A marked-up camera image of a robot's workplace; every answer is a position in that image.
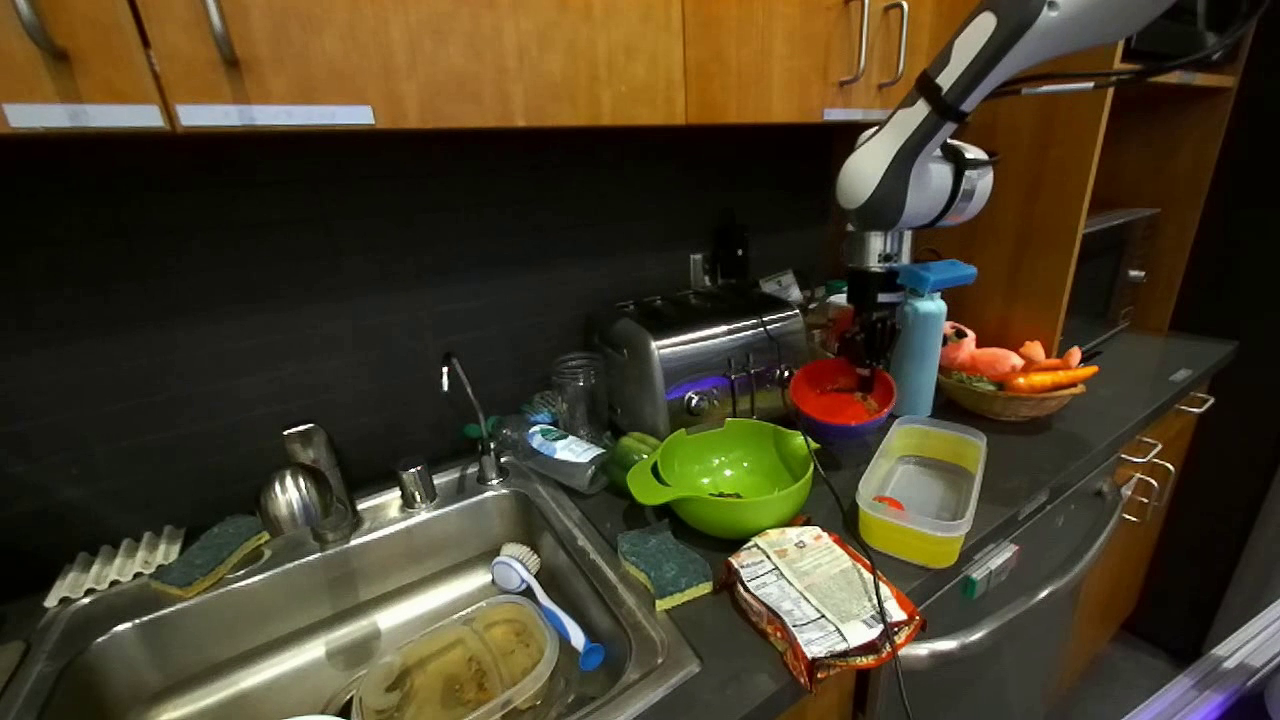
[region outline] water bottle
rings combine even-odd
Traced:
[[[929,420],[936,394],[936,363],[943,352],[946,301],[939,293],[967,289],[971,263],[933,259],[900,269],[906,301],[897,314],[897,345],[887,352],[887,377],[897,381],[897,415]]]

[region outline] green colander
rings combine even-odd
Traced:
[[[792,520],[810,493],[810,442],[763,420],[673,432],[627,471],[634,506],[673,511],[718,541]]]

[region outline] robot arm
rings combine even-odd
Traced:
[[[989,158],[955,144],[961,119],[1017,74],[1122,40],[1173,0],[983,0],[916,79],[916,94],[843,161],[835,204],[862,250],[850,269],[906,259],[902,234],[963,225],[990,197]]]

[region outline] kitchen sink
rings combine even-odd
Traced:
[[[302,551],[276,541],[259,570],[171,600],[124,583],[38,620],[0,718],[302,718],[338,712],[362,669],[493,598],[489,559],[504,543],[540,556],[540,581],[608,661],[575,674],[564,645],[531,718],[634,718],[697,674],[697,656],[546,483],[508,476],[399,510],[399,493],[359,500],[347,543]]]

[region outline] toaster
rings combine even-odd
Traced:
[[[603,332],[617,423],[666,435],[723,415],[785,415],[787,381],[805,352],[805,314],[775,297],[627,301]]]

